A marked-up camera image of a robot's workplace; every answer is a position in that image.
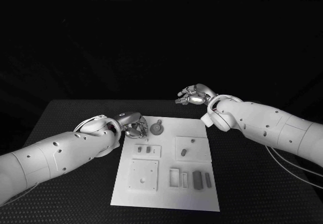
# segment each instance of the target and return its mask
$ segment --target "white robotic arm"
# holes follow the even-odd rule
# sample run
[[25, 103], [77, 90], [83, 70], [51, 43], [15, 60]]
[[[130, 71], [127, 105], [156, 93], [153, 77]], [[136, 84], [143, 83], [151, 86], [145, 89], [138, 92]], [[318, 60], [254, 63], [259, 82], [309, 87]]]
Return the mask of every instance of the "white robotic arm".
[[120, 146], [122, 131], [129, 138], [146, 137], [148, 122], [139, 112], [126, 112], [115, 119], [97, 116], [74, 132], [58, 134], [2, 155], [0, 205], [27, 189], [107, 155]]
[[239, 129], [244, 136], [266, 146], [282, 149], [323, 167], [323, 125], [311, 122], [280, 109], [243, 102], [231, 95], [218, 95], [198, 84], [185, 88], [177, 103], [207, 104], [205, 125], [223, 130]]

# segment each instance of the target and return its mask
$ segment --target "black table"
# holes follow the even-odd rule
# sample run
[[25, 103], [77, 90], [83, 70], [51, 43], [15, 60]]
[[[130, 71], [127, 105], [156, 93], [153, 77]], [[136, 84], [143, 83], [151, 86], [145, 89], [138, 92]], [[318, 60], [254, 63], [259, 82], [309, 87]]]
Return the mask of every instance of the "black table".
[[[126, 111], [146, 116], [200, 119], [205, 105], [174, 100], [54, 100], [25, 146], [73, 131], [96, 115]], [[233, 129], [207, 128], [221, 212], [110, 206], [122, 146], [67, 175], [44, 182], [0, 208], [0, 224], [14, 223], [323, 223], [323, 204], [312, 185], [296, 179], [273, 160], [266, 147]], [[295, 163], [295, 156], [282, 153]], [[303, 171], [283, 162], [308, 179]]]

